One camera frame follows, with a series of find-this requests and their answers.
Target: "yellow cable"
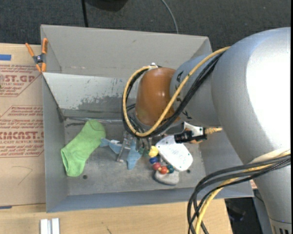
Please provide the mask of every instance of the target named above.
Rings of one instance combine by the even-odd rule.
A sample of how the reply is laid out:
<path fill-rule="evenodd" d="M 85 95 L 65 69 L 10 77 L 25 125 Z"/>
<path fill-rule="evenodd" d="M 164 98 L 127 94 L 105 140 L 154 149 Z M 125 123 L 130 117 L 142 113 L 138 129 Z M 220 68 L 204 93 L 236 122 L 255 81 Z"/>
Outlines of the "yellow cable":
<path fill-rule="evenodd" d="M 276 157 L 282 157 L 282 156 L 285 156 L 285 155 L 288 155 L 290 154 L 291 151 L 288 150 L 284 153 L 282 153 L 281 155 L 278 155 Z M 263 165 L 263 166 L 258 166 L 258 167 L 253 167 L 253 168 L 249 168 L 249 169 L 245 169 L 243 172 L 251 172 L 251 171 L 256 171 L 256 170 L 259 170 L 259 169 L 262 169 L 262 168 L 266 168 L 266 167 L 270 167 L 270 166 L 273 166 L 274 164 L 271 164 L 271 165 Z M 225 180 L 224 182 L 222 182 L 219 186 L 223 186 L 223 185 L 226 185 L 226 184 L 229 184 L 233 181 L 235 181 L 236 179 L 238 179 L 237 177 L 235 178 L 230 178 L 230 179 L 227 179 Z M 199 213 L 199 216 L 197 218 L 197 221 L 196 221 L 196 224 L 195 224 L 195 233 L 199 233 L 199 230 L 200 230 L 200 226 L 201 226 L 201 223 L 202 223 L 202 219 L 203 219 L 203 216 L 206 212 L 206 209 L 207 207 L 209 206 L 210 202 L 216 197 L 216 195 L 222 190 L 223 188 L 220 188 L 220 189 L 217 189 L 215 190 L 214 192 L 212 192 L 208 198 L 204 201 L 204 203 L 202 204 L 202 207 L 201 207 L 201 211 Z"/>
<path fill-rule="evenodd" d="M 182 88 L 184 87 L 185 83 L 189 80 L 189 78 L 193 75 L 193 73 L 199 68 L 201 67 L 206 61 L 208 61 L 209 59 L 211 59 L 212 57 L 226 51 L 227 49 L 229 49 L 230 47 L 225 47 L 225 48 L 222 48 L 222 49 L 219 49 L 213 53 L 211 53 L 210 55 L 208 55 L 207 57 L 205 57 L 203 60 L 201 60 L 190 72 L 189 74 L 183 79 L 183 81 L 180 83 L 178 89 L 176 90 L 176 92 L 174 93 L 174 95 L 171 97 L 168 105 L 166 106 L 165 110 L 163 111 L 163 113 L 161 114 L 161 116 L 159 117 L 159 119 L 157 120 L 157 122 L 146 132 L 144 133 L 140 133 L 140 132 L 137 132 L 134 127 L 131 125 L 130 121 L 129 121 L 129 118 L 128 118 L 128 115 L 127 115 L 127 109 L 126 109 L 126 94 L 127 94 L 127 91 L 128 91 L 128 88 L 129 88 L 129 85 L 133 79 L 133 77 L 138 74 L 139 72 L 141 72 L 142 70 L 145 70 L 145 69 L 149 69 L 151 68 L 150 66 L 149 67 L 143 67 L 141 69 L 139 69 L 138 71 L 136 71 L 128 80 L 126 86 L 125 86 L 125 89 L 124 89 L 124 96 L 123 96 L 123 111 L 124 111 L 124 118 L 125 118 L 125 121 L 126 121 L 126 124 L 128 125 L 129 129 L 135 133 L 136 136 L 138 137 L 145 137 L 145 136 L 148 136 L 149 134 L 151 134 L 162 122 L 162 120 L 164 119 L 164 117 L 166 116 L 166 114 L 168 113 L 168 111 L 170 110 L 172 104 L 174 103 L 174 101 L 177 99 L 180 91 L 182 90 Z"/>

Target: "metal bracket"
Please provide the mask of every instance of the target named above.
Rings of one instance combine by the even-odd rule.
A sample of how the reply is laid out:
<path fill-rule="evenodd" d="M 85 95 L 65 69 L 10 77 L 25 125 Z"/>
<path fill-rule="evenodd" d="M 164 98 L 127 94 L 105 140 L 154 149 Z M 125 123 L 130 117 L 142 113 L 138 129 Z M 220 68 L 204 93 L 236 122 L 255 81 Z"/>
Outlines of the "metal bracket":
<path fill-rule="evenodd" d="M 60 219 L 41 219 L 40 234 L 60 234 Z"/>
<path fill-rule="evenodd" d="M 124 162 L 124 160 L 127 159 L 131 149 L 132 140 L 133 140 L 133 136 L 129 134 L 128 132 L 124 132 L 123 144 L 116 158 L 117 162 Z"/>

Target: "red bead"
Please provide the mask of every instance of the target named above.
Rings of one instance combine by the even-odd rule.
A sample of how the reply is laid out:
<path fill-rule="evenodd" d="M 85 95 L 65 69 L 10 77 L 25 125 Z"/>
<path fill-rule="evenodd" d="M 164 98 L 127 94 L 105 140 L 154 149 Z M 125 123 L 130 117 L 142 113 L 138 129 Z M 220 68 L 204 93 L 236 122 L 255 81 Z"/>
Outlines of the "red bead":
<path fill-rule="evenodd" d="M 152 165 L 154 170 L 158 170 L 161 167 L 161 163 L 160 162 L 156 162 Z"/>
<path fill-rule="evenodd" d="M 166 166 L 162 166 L 162 167 L 161 167 L 161 170 L 160 170 L 160 173 L 161 173 L 161 174 L 166 174 L 166 173 L 168 173 L 168 169 L 167 169 L 167 167 L 166 167 Z"/>

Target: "blue bead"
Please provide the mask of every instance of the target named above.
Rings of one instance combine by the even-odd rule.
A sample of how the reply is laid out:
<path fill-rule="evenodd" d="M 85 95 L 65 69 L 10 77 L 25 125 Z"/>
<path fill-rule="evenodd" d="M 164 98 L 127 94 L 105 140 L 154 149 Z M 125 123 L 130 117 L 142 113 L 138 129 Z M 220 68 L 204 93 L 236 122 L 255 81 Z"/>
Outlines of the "blue bead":
<path fill-rule="evenodd" d="M 158 162 L 158 158 L 157 157 L 152 157 L 152 158 L 149 159 L 149 161 L 150 161 L 151 164 L 154 164 L 154 163 Z"/>
<path fill-rule="evenodd" d="M 175 171 L 175 169 L 174 169 L 174 167 L 172 165 L 168 165 L 167 166 L 167 169 L 168 169 L 168 171 L 169 171 L 170 174 Z"/>

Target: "cardboard sheet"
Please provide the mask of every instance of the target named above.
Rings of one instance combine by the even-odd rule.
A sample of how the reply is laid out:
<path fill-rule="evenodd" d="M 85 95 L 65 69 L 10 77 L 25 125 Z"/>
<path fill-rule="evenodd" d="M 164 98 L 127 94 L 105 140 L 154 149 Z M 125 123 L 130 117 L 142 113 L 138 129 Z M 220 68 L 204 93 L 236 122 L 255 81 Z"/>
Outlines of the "cardboard sheet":
<path fill-rule="evenodd" d="M 0 206 L 44 203 L 42 76 L 24 44 L 0 54 L 11 55 L 0 61 Z"/>

